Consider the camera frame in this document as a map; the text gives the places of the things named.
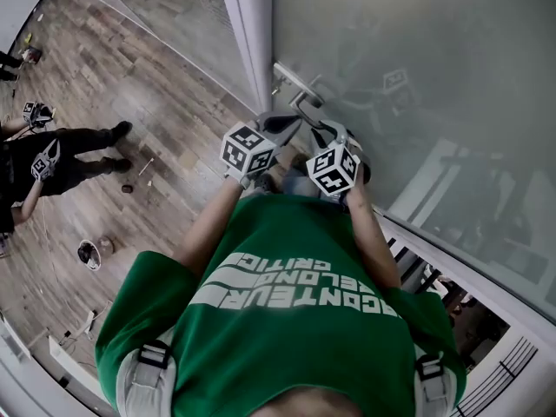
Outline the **silver door handle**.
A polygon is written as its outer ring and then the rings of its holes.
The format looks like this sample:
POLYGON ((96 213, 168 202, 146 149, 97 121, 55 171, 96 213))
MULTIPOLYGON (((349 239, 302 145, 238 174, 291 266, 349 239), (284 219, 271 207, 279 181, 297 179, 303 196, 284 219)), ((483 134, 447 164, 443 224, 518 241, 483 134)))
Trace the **silver door handle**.
POLYGON ((286 67, 281 62, 275 62, 273 65, 275 71, 280 73, 288 82, 299 88, 298 93, 290 100, 288 105, 290 108, 303 119, 311 128, 322 129, 321 122, 312 119, 301 107, 301 104, 307 102, 315 109, 320 109, 325 100, 318 95, 309 83, 305 83, 296 73, 286 67))

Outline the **grey wrist band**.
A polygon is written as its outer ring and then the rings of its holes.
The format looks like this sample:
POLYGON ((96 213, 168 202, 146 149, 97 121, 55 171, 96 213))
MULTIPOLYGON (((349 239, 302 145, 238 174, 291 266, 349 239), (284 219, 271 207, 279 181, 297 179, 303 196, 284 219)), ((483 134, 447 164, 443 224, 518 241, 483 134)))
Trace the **grey wrist band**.
POLYGON ((255 174, 243 174, 237 169, 232 167, 228 167, 227 171, 224 174, 225 178, 232 178, 233 180, 237 181, 243 190, 247 190, 251 182, 256 178, 255 174))

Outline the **glass partition with blinds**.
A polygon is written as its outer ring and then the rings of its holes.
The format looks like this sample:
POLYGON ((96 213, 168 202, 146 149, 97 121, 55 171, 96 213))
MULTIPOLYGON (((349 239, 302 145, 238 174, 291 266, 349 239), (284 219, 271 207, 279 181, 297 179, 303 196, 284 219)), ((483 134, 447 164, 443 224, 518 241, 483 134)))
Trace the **glass partition with blinds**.
POLYGON ((225 0, 99 1, 169 46, 254 112, 259 110, 225 0))

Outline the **white bucket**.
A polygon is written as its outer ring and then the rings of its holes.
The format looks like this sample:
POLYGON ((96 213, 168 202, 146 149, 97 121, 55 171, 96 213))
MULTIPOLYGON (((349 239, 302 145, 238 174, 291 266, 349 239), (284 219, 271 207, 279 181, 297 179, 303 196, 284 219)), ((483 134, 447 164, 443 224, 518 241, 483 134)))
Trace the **white bucket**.
POLYGON ((114 243, 107 236, 101 236, 95 241, 83 239, 77 248, 78 259, 91 271, 98 271, 103 259, 110 257, 114 252, 114 243))

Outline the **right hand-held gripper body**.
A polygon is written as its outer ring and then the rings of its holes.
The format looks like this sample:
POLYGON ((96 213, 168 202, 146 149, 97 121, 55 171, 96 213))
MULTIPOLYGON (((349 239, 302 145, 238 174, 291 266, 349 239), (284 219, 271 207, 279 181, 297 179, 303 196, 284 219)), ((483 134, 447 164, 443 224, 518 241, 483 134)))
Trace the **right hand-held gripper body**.
POLYGON ((363 183, 370 181, 368 159, 353 136, 348 135, 343 142, 332 140, 327 149, 312 149, 312 152, 313 156, 307 161, 307 172, 320 190, 318 198, 340 202, 356 184, 360 169, 363 183))

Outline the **person's right forearm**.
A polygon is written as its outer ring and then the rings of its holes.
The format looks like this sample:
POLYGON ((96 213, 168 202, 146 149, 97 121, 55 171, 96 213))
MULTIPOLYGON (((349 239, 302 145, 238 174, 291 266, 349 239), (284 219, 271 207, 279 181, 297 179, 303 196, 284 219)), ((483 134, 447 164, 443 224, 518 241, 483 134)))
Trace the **person's right forearm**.
POLYGON ((347 192, 345 200, 354 241, 368 276, 379 289, 401 288, 396 262, 368 200, 364 184, 357 182, 347 192))

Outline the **person's left forearm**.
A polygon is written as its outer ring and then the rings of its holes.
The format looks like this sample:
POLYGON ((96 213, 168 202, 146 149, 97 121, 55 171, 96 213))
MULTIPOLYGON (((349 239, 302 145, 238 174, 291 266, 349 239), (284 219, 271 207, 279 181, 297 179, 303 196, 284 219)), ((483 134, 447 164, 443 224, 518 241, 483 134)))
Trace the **person's left forearm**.
POLYGON ((202 278, 243 190, 236 179, 226 178, 174 251, 172 258, 197 278, 202 278))

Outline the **person's right leg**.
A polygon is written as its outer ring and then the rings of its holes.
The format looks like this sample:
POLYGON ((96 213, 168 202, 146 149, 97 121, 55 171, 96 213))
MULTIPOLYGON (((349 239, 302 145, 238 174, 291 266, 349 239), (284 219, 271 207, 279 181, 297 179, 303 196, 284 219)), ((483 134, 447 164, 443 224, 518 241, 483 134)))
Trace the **person's right leg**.
POLYGON ((284 195, 300 195, 318 198, 320 190, 309 178, 306 169, 290 167, 281 181, 281 191, 284 195))

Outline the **white desk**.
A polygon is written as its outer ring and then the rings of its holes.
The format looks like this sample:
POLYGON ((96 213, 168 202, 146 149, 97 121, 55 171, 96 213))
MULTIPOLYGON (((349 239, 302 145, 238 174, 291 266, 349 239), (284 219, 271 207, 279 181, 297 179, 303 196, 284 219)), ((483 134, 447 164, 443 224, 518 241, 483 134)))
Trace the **white desk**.
POLYGON ((32 335, 0 312, 0 414, 9 417, 119 417, 96 376, 47 327, 32 335))

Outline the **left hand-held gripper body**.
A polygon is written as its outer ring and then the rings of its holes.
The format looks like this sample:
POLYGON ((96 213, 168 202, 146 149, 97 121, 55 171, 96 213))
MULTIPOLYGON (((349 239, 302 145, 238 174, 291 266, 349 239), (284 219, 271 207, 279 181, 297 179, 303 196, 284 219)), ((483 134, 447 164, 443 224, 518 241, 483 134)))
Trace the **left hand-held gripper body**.
POLYGON ((281 145, 268 138, 263 128, 277 114, 262 114, 253 122, 236 123, 223 137, 221 161, 228 166, 228 174, 245 177, 268 169, 278 156, 281 145))

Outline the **green printed t-shirt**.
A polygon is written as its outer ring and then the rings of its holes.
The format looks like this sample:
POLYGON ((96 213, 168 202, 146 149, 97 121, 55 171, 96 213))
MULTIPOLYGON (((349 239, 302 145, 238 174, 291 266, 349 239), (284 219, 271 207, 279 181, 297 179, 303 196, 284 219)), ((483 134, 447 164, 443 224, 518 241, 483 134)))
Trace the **green printed t-shirt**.
POLYGON ((467 375, 440 297, 379 290, 351 221, 295 195, 238 202, 202 277, 152 251, 135 259, 96 342, 101 388, 131 351, 173 334, 173 417, 245 417, 294 387, 345 394, 367 417, 414 417, 417 349, 467 375))

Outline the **frosted glass door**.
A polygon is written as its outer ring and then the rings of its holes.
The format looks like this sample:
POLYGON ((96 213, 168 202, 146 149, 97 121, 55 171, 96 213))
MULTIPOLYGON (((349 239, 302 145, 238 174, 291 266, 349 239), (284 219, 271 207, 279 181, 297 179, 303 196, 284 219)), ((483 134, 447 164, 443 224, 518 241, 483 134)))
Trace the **frosted glass door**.
POLYGON ((274 0, 374 203, 556 324, 556 0, 274 0))

